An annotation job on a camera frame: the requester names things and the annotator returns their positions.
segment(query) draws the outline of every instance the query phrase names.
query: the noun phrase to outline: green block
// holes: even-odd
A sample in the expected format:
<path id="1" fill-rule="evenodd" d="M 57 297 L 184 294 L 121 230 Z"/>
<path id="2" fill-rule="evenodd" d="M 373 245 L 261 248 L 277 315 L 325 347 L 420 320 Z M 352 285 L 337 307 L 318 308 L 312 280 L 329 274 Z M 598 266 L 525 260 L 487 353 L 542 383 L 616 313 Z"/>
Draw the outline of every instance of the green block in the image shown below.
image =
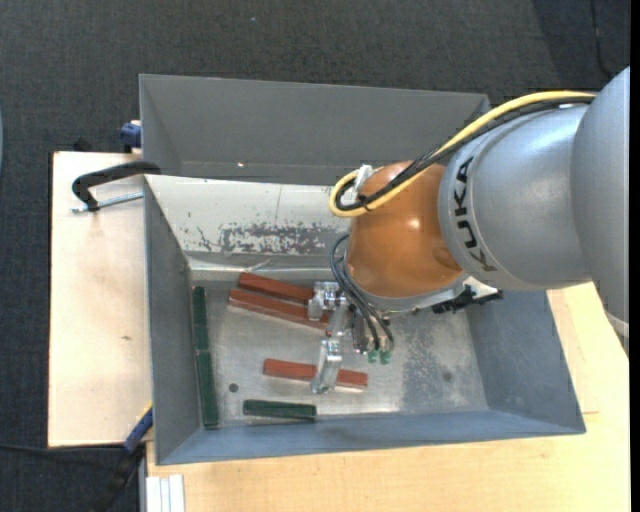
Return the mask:
<path id="1" fill-rule="evenodd" d="M 198 387 L 200 388 L 200 415 L 204 428 L 213 428 L 218 425 L 218 400 L 216 398 L 216 386 L 211 366 L 211 354 L 200 352 L 196 355 L 196 367 L 198 371 Z"/>
<path id="2" fill-rule="evenodd" d="M 317 413 L 315 405 L 270 402 L 268 400 L 245 400 L 242 410 L 245 416 L 311 421 L 315 419 Z"/>
<path id="3" fill-rule="evenodd" d="M 193 336 L 196 350 L 209 350 L 209 332 L 207 330 L 207 297 L 202 286 L 196 286 L 191 294 L 193 315 Z"/>

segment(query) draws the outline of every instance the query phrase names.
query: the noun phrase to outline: yellow cable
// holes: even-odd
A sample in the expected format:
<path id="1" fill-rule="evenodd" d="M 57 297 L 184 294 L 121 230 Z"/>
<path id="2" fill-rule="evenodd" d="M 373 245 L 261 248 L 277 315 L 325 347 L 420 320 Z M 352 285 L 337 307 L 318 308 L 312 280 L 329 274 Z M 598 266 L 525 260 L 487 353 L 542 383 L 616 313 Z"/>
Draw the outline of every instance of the yellow cable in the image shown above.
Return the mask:
<path id="1" fill-rule="evenodd" d="M 479 117 L 478 119 L 473 121 L 471 124 L 466 126 L 464 129 L 458 132 L 454 137 L 452 137 L 449 141 L 447 141 L 440 148 L 438 148 L 438 150 L 433 154 L 433 156 L 434 157 L 437 156 L 439 153 L 443 152 L 447 148 L 453 146 L 457 142 L 472 135 L 473 133 L 478 131 L 480 128 L 482 128 L 484 125 L 486 125 L 490 121 L 493 121 L 494 119 L 508 112 L 511 112 L 513 110 L 517 110 L 527 105 L 531 105 L 533 103 L 539 103 L 542 101 L 557 100 L 562 98 L 576 98 L 576 97 L 587 99 L 587 98 L 593 98 L 594 96 L 595 96 L 594 94 L 575 92 L 575 91 L 549 91 L 549 92 L 537 92 L 534 94 L 528 94 L 527 96 L 522 96 L 520 98 L 507 101 L 506 103 L 503 103 L 499 107 L 496 107 L 490 110 L 489 112 L 487 112 L 486 114 L 484 114 L 483 116 Z M 329 195 L 329 210 L 331 210 L 331 213 L 333 213 L 336 217 L 358 217 L 364 213 L 367 213 L 367 211 L 375 210 L 379 206 L 382 206 L 383 204 L 385 204 L 387 201 L 390 201 L 391 199 L 393 199 L 396 195 L 398 195 L 408 186 L 410 186 L 427 169 L 423 169 L 416 175 L 409 178 L 407 181 L 401 183 L 397 187 L 390 190 L 384 196 L 379 197 L 374 201 L 371 201 L 369 204 L 367 204 L 367 208 L 364 208 L 364 206 L 361 206 L 353 210 L 340 210 L 336 206 L 338 192 L 342 189 L 342 187 L 348 181 L 354 179 L 357 176 L 358 171 L 352 171 L 346 176 L 344 176 L 342 179 L 340 179 L 340 181 L 338 181 L 338 183 L 336 183 L 336 185 L 331 190 L 331 194 Z"/>

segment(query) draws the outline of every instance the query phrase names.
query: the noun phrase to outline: dark carpet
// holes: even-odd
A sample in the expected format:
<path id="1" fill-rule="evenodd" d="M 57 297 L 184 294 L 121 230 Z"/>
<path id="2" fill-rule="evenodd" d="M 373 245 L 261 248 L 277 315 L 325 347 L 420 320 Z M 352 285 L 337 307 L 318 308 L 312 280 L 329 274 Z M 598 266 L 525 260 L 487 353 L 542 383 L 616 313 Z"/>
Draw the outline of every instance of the dark carpet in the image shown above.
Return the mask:
<path id="1" fill-rule="evenodd" d="M 49 153 L 79 138 L 121 151 L 118 128 L 139 116 L 139 73 L 470 91 L 499 103 L 600 89 L 630 63 L 630 5 L 1 0 L 0 511 L 87 510 L 118 457 L 6 445 L 46 446 Z M 131 485 L 113 510 L 136 509 Z"/>

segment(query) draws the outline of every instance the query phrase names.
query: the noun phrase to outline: wooden table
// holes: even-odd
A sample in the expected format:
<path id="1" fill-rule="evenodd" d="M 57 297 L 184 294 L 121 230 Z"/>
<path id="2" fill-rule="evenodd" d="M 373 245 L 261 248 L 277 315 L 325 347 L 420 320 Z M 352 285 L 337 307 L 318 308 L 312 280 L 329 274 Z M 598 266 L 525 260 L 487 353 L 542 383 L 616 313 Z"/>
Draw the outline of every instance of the wooden table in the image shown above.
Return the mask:
<path id="1" fill-rule="evenodd" d="M 54 158 L 52 447 L 121 442 L 150 399 L 141 204 L 68 214 L 78 204 L 69 190 L 77 175 L 129 158 Z M 125 185 L 115 193 L 130 191 Z M 120 279 L 107 279 L 104 258 Z M 584 435 L 181 466 L 156 466 L 149 446 L 147 472 L 183 474 L 188 512 L 629 510 L 628 359 L 593 285 L 549 299 Z M 122 313 L 117 321 L 96 314 L 107 304 Z M 93 321 L 101 328 L 87 332 Z"/>

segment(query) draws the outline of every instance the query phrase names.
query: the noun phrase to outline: metal clamp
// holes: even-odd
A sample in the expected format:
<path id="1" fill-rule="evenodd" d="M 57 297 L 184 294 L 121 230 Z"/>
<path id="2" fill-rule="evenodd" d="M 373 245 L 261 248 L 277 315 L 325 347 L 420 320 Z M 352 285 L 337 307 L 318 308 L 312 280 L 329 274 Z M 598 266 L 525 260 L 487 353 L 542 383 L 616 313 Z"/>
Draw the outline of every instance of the metal clamp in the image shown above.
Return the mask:
<path id="1" fill-rule="evenodd" d="M 82 208 L 73 209 L 72 211 L 74 213 L 85 211 L 95 212 L 104 206 L 111 206 L 114 204 L 138 199 L 138 196 L 134 197 L 134 195 L 130 194 L 127 196 L 108 199 L 105 201 L 98 201 L 89 191 L 89 187 L 95 187 L 104 183 L 110 183 L 112 181 L 121 180 L 123 178 L 129 178 L 138 174 L 160 174 L 160 167 L 152 162 L 137 160 L 135 162 L 116 165 L 114 167 L 102 169 L 101 171 L 91 172 L 89 174 L 78 176 L 73 182 L 73 185 L 71 185 L 71 190 L 73 190 L 73 193 L 78 197 L 78 199 L 80 199 L 80 201 L 85 204 L 85 206 Z"/>
<path id="2" fill-rule="evenodd" d="M 343 303 L 331 317 L 327 338 L 320 345 L 318 371 L 311 381 L 313 393 L 323 394 L 336 387 L 338 371 L 342 365 L 342 341 L 351 342 L 353 337 L 349 326 L 350 315 L 349 306 Z"/>

